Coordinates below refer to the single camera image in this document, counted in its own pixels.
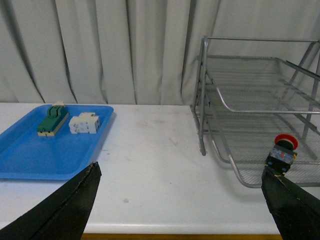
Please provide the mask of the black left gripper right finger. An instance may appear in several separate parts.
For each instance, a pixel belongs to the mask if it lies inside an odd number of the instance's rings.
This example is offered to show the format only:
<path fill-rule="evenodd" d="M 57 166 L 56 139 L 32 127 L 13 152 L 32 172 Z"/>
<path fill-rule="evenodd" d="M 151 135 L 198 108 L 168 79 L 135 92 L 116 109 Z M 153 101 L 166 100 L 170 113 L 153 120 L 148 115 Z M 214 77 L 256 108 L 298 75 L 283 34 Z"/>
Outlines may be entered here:
<path fill-rule="evenodd" d="M 320 238 L 320 200 L 285 176 L 265 166 L 261 189 L 284 240 Z"/>

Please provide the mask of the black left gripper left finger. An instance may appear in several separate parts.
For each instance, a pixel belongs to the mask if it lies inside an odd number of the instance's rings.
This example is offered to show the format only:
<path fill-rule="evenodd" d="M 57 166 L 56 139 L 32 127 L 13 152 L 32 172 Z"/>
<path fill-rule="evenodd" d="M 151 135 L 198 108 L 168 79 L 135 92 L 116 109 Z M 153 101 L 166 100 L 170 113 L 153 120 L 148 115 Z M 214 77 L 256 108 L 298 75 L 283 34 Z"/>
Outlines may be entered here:
<path fill-rule="evenodd" d="M 2 240 L 79 240 L 91 214 L 101 169 L 98 162 L 0 231 Z"/>

